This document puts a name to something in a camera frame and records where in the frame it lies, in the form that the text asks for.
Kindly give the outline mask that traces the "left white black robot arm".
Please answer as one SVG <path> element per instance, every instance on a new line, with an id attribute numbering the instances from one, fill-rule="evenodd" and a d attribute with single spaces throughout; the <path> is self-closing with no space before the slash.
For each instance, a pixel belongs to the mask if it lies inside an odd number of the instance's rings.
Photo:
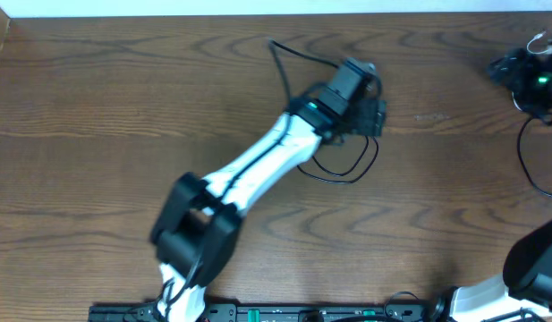
<path id="1" fill-rule="evenodd" d="M 155 308 L 162 320 L 200 317 L 206 288 L 232 257 L 249 209 L 285 174 L 344 133 L 380 134 L 381 90 L 373 64 L 348 58 L 331 81 L 291 98 L 268 133 L 234 161 L 174 183 L 149 235 L 163 277 Z"/>

